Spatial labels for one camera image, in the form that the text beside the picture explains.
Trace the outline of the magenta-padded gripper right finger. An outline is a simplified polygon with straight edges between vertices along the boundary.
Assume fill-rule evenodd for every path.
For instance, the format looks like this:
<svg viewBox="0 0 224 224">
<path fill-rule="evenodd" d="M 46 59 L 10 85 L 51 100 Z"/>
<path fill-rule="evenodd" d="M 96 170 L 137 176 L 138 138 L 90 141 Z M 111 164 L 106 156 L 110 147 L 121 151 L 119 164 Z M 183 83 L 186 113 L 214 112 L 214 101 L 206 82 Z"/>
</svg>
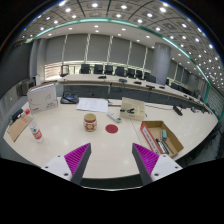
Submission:
<svg viewBox="0 0 224 224">
<path fill-rule="evenodd" d="M 158 155 L 136 143 L 132 144 L 132 154 L 144 185 L 182 169 L 182 167 L 167 154 Z"/>
</svg>

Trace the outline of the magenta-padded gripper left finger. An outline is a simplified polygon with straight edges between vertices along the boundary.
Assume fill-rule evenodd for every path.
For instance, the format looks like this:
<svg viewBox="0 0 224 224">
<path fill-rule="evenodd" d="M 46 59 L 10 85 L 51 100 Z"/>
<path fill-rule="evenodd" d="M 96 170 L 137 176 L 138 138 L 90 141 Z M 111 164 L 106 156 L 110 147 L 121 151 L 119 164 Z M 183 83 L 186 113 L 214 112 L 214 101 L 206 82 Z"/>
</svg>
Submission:
<svg viewBox="0 0 224 224">
<path fill-rule="evenodd" d="M 87 143 L 66 155 L 57 155 L 42 169 L 79 185 L 91 155 L 91 144 Z"/>
</svg>

